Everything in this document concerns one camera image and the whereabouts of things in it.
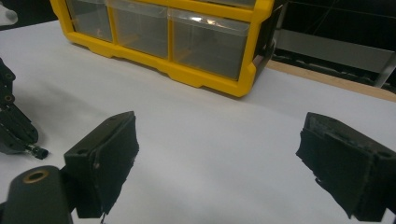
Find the black metal part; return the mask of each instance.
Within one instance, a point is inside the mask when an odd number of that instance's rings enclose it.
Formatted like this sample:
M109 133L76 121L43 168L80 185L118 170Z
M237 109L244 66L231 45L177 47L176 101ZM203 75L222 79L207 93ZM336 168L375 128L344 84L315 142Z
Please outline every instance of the black metal part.
M396 213L396 153L350 128L308 113L297 151L317 183L359 221Z
M119 197L139 150L134 123L134 112L111 117L64 154L79 217L108 214Z
M59 169L41 166L17 176L11 182L1 223L73 223Z
M275 0L270 18L265 20L261 25L254 56L261 55L264 59L264 64L268 63L275 51L274 33L276 25L279 20L282 7L288 1L289 0Z
M49 154L34 144L38 140L37 129L13 103L12 82L15 75L0 58L0 152L17 154L28 152L42 160Z
M64 154L66 166L42 166L17 176L0 203L0 224L71 224L108 214L139 151L134 112L106 119Z

